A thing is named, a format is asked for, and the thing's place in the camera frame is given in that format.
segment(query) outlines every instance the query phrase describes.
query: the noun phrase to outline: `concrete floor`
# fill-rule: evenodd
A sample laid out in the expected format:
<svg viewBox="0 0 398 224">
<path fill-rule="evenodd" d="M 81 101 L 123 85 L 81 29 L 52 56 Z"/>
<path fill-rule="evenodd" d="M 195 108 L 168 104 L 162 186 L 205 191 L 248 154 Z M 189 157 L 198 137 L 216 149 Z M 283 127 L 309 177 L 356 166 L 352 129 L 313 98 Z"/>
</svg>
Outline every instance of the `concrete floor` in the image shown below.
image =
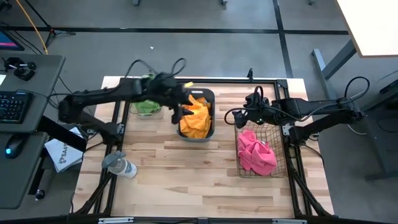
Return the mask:
<svg viewBox="0 0 398 224">
<path fill-rule="evenodd" d="M 333 1 L 318 0 L 314 6 L 306 2 L 279 0 L 285 29 L 346 29 Z M 143 0 L 139 7 L 133 7 L 129 0 L 31 0 L 31 3 L 53 26 L 277 29 L 272 0 L 229 0 L 226 8 L 217 0 Z M 0 20 L 15 26 L 28 25 L 17 5 L 2 12 Z M 21 34 L 40 46 L 34 32 Z M 325 99 L 310 52 L 319 48 L 328 62 L 348 40 L 348 35 L 286 35 L 294 78 L 305 80 L 310 100 Z M 277 34 L 78 33 L 56 38 L 49 51 L 66 56 L 62 78 L 73 91 L 99 88 L 104 76 L 123 75 L 137 58 L 158 70 L 168 71 L 177 58 L 185 57 L 188 64 L 184 76 L 243 77 L 253 68 L 256 77 L 286 77 Z M 338 95 L 342 95 L 349 79 L 358 75 L 368 77 L 372 87 L 359 101 L 363 105 L 380 88 L 397 79 L 398 75 L 393 75 L 378 82 L 397 70 L 397 62 L 398 58 L 361 59 L 355 55 L 331 82 Z M 137 66 L 132 74 L 144 71 Z M 76 82 L 77 77 L 86 81 Z M 363 88 L 364 84 L 357 82 L 350 92 L 355 94 Z M 66 91 L 61 83 L 56 90 Z M 46 115 L 57 117 L 51 108 Z M 319 143 L 336 215 L 397 223 L 398 179 L 364 180 L 364 175 L 379 169 L 368 137 L 355 135 L 339 125 L 322 132 Z M 46 174 L 42 182 L 47 189 L 44 200 L 35 202 L 27 196 L 20 209 L 0 210 L 0 219 L 67 213 L 77 175 L 73 171 Z"/>
</svg>

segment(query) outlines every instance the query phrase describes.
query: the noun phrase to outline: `bottle cap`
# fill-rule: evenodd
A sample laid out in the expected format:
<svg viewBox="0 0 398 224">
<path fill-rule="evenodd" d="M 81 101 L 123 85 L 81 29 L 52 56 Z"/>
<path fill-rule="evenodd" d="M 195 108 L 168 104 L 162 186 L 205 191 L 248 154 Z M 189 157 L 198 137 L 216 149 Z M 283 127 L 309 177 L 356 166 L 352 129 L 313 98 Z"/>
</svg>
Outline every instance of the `bottle cap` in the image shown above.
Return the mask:
<svg viewBox="0 0 398 224">
<path fill-rule="evenodd" d="M 102 163 L 101 163 L 102 169 L 116 166 L 116 164 L 118 164 L 118 159 L 121 159 L 125 156 L 126 156 L 126 153 L 121 152 L 121 151 L 116 151 L 116 152 L 112 152 L 112 153 L 108 154 L 102 160 Z"/>
</svg>

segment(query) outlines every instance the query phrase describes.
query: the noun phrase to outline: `monitor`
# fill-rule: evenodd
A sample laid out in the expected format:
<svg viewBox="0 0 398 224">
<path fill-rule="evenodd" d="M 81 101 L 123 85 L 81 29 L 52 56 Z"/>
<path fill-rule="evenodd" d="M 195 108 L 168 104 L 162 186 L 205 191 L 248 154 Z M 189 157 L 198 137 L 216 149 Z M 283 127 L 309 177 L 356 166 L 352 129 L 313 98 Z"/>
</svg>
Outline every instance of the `monitor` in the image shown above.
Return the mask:
<svg viewBox="0 0 398 224">
<path fill-rule="evenodd" d="M 11 37 L 6 31 L 0 30 L 0 49 L 1 50 L 25 50 L 25 48 Z"/>
</svg>

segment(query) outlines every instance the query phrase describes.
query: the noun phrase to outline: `white table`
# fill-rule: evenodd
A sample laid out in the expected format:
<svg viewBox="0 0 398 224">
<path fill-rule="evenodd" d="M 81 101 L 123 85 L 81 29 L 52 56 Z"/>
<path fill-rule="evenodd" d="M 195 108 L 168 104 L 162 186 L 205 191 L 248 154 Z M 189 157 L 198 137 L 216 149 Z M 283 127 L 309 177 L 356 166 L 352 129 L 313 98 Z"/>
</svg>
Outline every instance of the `white table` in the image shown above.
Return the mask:
<svg viewBox="0 0 398 224">
<path fill-rule="evenodd" d="M 328 80 L 357 52 L 360 57 L 398 56 L 398 0 L 335 0 L 351 40 L 325 65 L 319 49 L 315 58 L 328 99 L 336 99 Z"/>
</svg>

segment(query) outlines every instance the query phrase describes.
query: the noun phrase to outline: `yellow object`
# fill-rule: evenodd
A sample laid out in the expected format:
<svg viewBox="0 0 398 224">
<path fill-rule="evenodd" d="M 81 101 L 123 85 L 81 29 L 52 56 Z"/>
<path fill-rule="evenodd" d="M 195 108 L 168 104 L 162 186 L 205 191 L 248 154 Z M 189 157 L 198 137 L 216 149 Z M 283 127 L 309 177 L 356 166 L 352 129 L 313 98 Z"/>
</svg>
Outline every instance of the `yellow object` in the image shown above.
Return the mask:
<svg viewBox="0 0 398 224">
<path fill-rule="evenodd" d="M 193 86 L 193 82 L 188 82 L 188 83 L 184 84 L 185 88 L 190 88 L 191 86 Z"/>
<path fill-rule="evenodd" d="M 206 102 L 204 97 L 194 99 L 189 95 L 192 106 L 183 105 L 187 110 L 193 112 L 193 115 L 183 116 L 180 121 L 180 130 L 188 138 L 206 138 L 210 130 L 210 103 Z"/>
<path fill-rule="evenodd" d="M 28 15 L 28 13 L 26 12 L 26 10 L 25 10 L 24 7 L 22 6 L 22 4 L 19 2 L 19 0 L 17 0 L 17 3 L 18 3 L 18 5 L 19 5 L 19 7 L 22 9 L 22 11 L 24 12 L 26 18 L 29 20 L 30 24 L 32 24 L 33 28 L 36 30 L 36 34 L 39 36 L 39 38 L 40 38 L 40 40 L 41 40 L 41 42 L 42 42 L 42 45 L 43 45 L 43 47 L 44 47 L 45 54 L 49 54 L 49 52 L 48 52 L 48 50 L 47 50 L 47 47 L 45 46 L 44 40 L 43 40 L 42 36 L 40 35 L 39 31 L 37 30 L 35 24 L 33 23 L 32 19 L 30 18 L 30 16 Z"/>
</svg>

